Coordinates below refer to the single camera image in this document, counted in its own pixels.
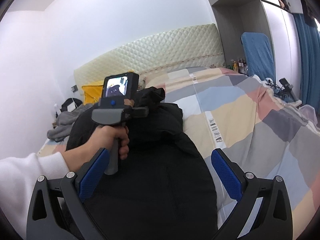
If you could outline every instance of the blue rubber pad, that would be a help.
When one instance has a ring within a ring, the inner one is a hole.
[[[104,171],[108,167],[109,159],[109,151],[104,149],[80,181],[78,196],[81,202],[92,196]]]
[[[239,202],[242,198],[241,183],[217,150],[211,153],[211,163],[230,198]]]

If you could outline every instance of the blue towel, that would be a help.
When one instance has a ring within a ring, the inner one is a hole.
[[[248,75],[257,75],[261,80],[276,81],[276,69],[269,38],[263,33],[243,33],[241,36]]]

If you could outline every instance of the colorful plaid duvet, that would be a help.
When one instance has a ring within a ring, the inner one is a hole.
[[[163,87],[165,102],[183,110],[184,131],[205,159],[216,186],[218,227],[236,204],[211,165],[212,150],[222,148],[244,172],[284,178],[296,239],[320,204],[320,130],[275,98],[260,80],[232,70],[188,68],[156,76],[147,82],[150,86]],[[241,235],[250,230],[261,200]]]

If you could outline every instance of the yellow pillow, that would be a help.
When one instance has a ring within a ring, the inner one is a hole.
[[[82,90],[84,91],[84,105],[88,103],[94,104],[99,101],[102,95],[103,82],[104,80],[101,80],[82,86]]]

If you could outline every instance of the white sleeve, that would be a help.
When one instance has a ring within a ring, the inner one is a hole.
[[[61,153],[0,160],[0,207],[16,232],[26,239],[27,215],[33,188],[39,176],[63,178],[69,169]]]

